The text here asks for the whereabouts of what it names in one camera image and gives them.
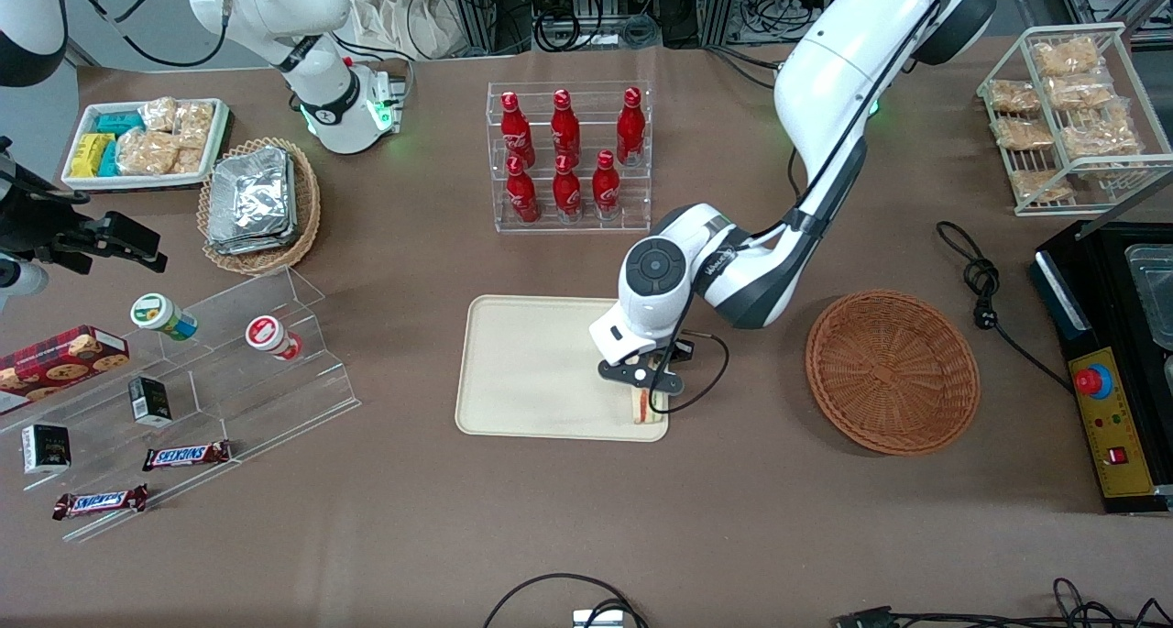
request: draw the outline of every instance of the cookie box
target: cookie box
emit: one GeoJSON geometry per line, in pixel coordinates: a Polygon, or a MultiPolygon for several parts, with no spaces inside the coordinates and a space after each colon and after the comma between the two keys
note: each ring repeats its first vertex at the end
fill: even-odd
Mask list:
{"type": "Polygon", "coordinates": [[[0,414],[129,362],[126,339],[80,324],[0,358],[0,414]]]}

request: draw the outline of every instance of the acrylic bottle rack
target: acrylic bottle rack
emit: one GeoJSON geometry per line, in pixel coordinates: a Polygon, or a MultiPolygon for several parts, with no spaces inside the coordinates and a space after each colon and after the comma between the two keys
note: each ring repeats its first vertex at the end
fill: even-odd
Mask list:
{"type": "Polygon", "coordinates": [[[652,89],[649,81],[602,81],[561,83],[489,83],[486,102],[486,135],[489,148],[489,181],[493,187],[493,218],[502,234],[585,234],[598,231],[647,231],[652,211],[652,89]],[[643,93],[640,107],[644,112],[644,153],[637,167],[622,167],[619,171],[619,216],[599,220],[591,195],[591,174],[598,153],[615,151],[616,123],[623,112],[623,93],[630,86],[643,93]],[[565,224],[558,220],[554,203],[554,140],[550,135],[550,119],[554,115],[554,93],[565,89],[570,93],[571,107],[578,115],[582,131],[582,161],[575,176],[582,184],[582,220],[565,224]],[[513,92],[517,95],[521,112],[529,120],[534,136],[537,161],[528,169],[542,205],[542,217],[535,223],[524,223],[509,204],[506,181],[504,139],[501,135],[501,117],[504,114],[501,95],[513,92]]]}
{"type": "MultiPolygon", "coordinates": [[[[361,403],[346,367],[326,349],[310,310],[324,296],[287,268],[232,286],[185,309],[199,322],[196,335],[174,342],[155,331],[126,337],[130,363],[50,399],[0,418],[0,450],[20,448],[20,432],[33,423],[69,430],[72,465],[60,474],[26,475],[27,495],[45,507],[46,520],[63,493],[90,494],[148,485],[142,515],[252,457],[287,443],[361,403]],[[244,329],[272,315],[301,339],[290,362],[253,350],[244,329]],[[143,426],[131,417],[127,386],[144,376],[163,383],[174,421],[143,426]],[[148,448],[230,440],[230,461],[143,472],[148,448]]],[[[67,541],[83,541],[141,515],[131,511],[65,521],[67,541]]]]}

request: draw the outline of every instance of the red bottle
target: red bottle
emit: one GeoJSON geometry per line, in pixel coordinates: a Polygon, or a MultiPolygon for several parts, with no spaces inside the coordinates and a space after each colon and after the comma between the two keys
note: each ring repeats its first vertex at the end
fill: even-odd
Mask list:
{"type": "Polygon", "coordinates": [[[577,223],[583,217],[582,197],[578,195],[578,177],[570,156],[557,156],[554,160],[554,202],[558,205],[558,220],[563,224],[577,223]]]}
{"type": "Polygon", "coordinates": [[[529,121],[517,107],[517,95],[511,92],[503,93],[501,106],[504,109],[501,116],[501,135],[506,139],[509,155],[523,160],[527,169],[533,168],[536,161],[534,136],[529,131],[529,121]]]}
{"type": "Polygon", "coordinates": [[[542,217],[542,205],[537,202],[534,180],[526,174],[523,161],[517,156],[510,156],[506,161],[506,169],[509,171],[506,190],[509,193],[509,202],[517,217],[526,224],[536,223],[542,217]]]}
{"type": "Polygon", "coordinates": [[[619,215],[619,173],[615,169],[615,155],[604,149],[598,153],[598,167],[590,180],[595,193],[595,210],[598,220],[615,220],[619,215]]]}
{"type": "Polygon", "coordinates": [[[550,120],[554,131],[554,154],[570,160],[570,167],[578,167],[582,154],[582,135],[578,135],[578,117],[570,109],[570,93],[560,89],[554,93],[554,117],[550,120]]]}
{"type": "Polygon", "coordinates": [[[626,168],[635,168],[644,161],[644,127],[647,122],[639,106],[640,96],[639,88],[632,86],[623,93],[623,113],[619,114],[616,127],[619,140],[615,151],[619,156],[619,164],[626,168]]]}

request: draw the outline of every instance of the round basket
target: round basket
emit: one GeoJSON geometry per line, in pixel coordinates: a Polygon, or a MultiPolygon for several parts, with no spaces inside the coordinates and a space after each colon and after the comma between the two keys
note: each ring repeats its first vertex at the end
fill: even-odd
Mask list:
{"type": "Polygon", "coordinates": [[[839,298],[807,339],[806,372],[827,418],[886,454],[936,452],[969,427],[981,386],[965,339],[913,295],[839,298]]]}
{"type": "MultiPolygon", "coordinates": [[[[260,140],[249,140],[244,144],[238,144],[224,153],[224,157],[242,156],[244,153],[252,153],[260,147],[279,147],[290,153],[293,158],[293,190],[297,196],[297,222],[301,228],[301,235],[289,248],[260,249],[259,252],[248,252],[245,255],[221,255],[210,245],[204,245],[204,256],[209,257],[219,268],[249,276],[264,275],[280,265],[294,265],[305,257],[313,245],[313,239],[318,236],[318,224],[321,222],[321,194],[318,190],[318,177],[310,167],[305,153],[297,148],[297,144],[289,140],[276,140],[264,136],[260,140]]],[[[204,184],[199,188],[199,210],[196,212],[196,227],[199,234],[208,238],[208,203],[211,193],[211,176],[204,178],[204,184]]]]}

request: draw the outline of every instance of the brown table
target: brown table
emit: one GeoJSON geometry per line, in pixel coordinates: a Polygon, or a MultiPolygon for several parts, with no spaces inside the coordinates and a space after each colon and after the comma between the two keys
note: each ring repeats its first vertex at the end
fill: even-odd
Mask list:
{"type": "MultiPolygon", "coordinates": [[[[779,323],[730,331],[698,305],[689,323],[726,336],[733,360],[655,445],[477,438],[453,423],[475,297],[613,297],[636,241],[494,231],[486,83],[655,81],[656,214],[707,201],[748,230],[793,198],[768,92],[700,52],[438,61],[418,69],[402,134],[341,157],[285,109],[272,69],[83,69],[83,102],[217,96],[237,115],[233,143],[285,136],[306,151],[324,215],[298,270],[327,295],[326,342],[364,406],[81,546],[61,543],[50,507],[22,497],[18,466],[0,466],[0,617],[35,628],[480,626],[513,585],[551,570],[601,576],[653,624],[677,628],[822,626],[884,603],[1038,614],[1052,609],[1057,575],[1130,613],[1167,594],[1169,524],[1099,514],[1071,399],[972,326],[961,261],[933,234],[948,218],[976,236],[1003,270],[1003,323],[1059,369],[1025,266],[1067,220],[1011,215],[972,99],[1010,43],[984,40],[886,94],[859,184],[779,323]],[[873,455],[830,426],[807,389],[813,319],[839,295],[875,286],[934,303],[974,347],[981,410],[941,453],[873,455]]],[[[5,311],[5,350],[76,323],[129,330],[127,305],[147,290],[184,303],[242,279],[201,255],[194,193],[94,198],[89,210],[106,209],[164,235],[168,272],[114,261],[96,261],[89,278],[50,269],[43,295],[5,311]]],[[[686,373],[696,384],[718,363],[704,350],[686,373]]],[[[500,620],[565,624],[601,597],[550,582],[500,620]]]]}

